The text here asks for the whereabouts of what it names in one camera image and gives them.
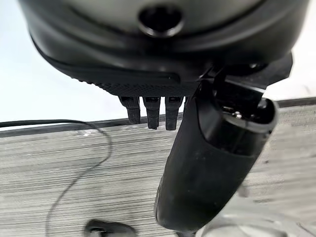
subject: white wall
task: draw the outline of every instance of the white wall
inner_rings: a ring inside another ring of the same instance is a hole
[[[316,0],[312,0],[294,56],[291,78],[270,86],[268,97],[316,96]],[[160,112],[164,114],[164,104]],[[30,41],[17,2],[0,0],[0,121],[126,117],[117,97],[69,79],[46,63]]]

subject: wooden surface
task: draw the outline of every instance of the wooden surface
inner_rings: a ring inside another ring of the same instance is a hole
[[[146,124],[105,128],[112,157],[69,190],[52,214],[51,237],[80,237],[90,219],[132,225],[141,237],[172,236],[153,217],[176,132]],[[108,152],[93,130],[0,138],[0,236],[43,237],[50,206]],[[245,185],[255,202],[316,224],[316,106],[281,109],[280,123]]]

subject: screw hole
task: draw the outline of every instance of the screw hole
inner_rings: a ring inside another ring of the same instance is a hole
[[[139,28],[156,38],[176,35],[182,29],[182,13],[171,5],[147,7],[139,14]]]

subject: cord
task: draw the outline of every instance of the cord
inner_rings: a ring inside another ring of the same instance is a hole
[[[78,121],[78,120],[69,120],[69,119],[50,119],[50,120],[21,120],[21,121],[10,121],[10,122],[0,122],[0,128],[1,127],[13,127],[13,126],[26,126],[26,125],[39,125],[39,124],[54,124],[54,123],[81,123],[81,124],[86,124],[89,127],[97,130],[98,132],[100,132],[101,134],[103,134],[104,136],[107,137],[108,141],[109,141],[109,152],[108,155],[101,160],[100,162],[96,163],[94,166],[86,169],[84,172],[82,172],[77,178],[75,178],[68,186],[67,188],[59,195],[59,197],[56,199],[56,201],[53,203],[53,205],[50,207],[47,215],[46,215],[46,222],[45,222],[45,236],[49,237],[49,223],[50,223],[50,219],[51,219],[51,215],[53,213],[53,211],[55,210],[56,206],[58,205],[58,203],[60,202],[60,200],[64,197],[64,195],[69,191],[69,189],[76,184],[76,182],[82,178],[85,174],[87,174],[88,172],[90,172],[91,170],[99,167],[102,163],[104,163],[105,161],[107,161],[113,152],[113,146],[112,146],[112,140],[110,135],[99,129],[97,126],[95,126],[92,123],[89,122],[83,122],[83,121]]]

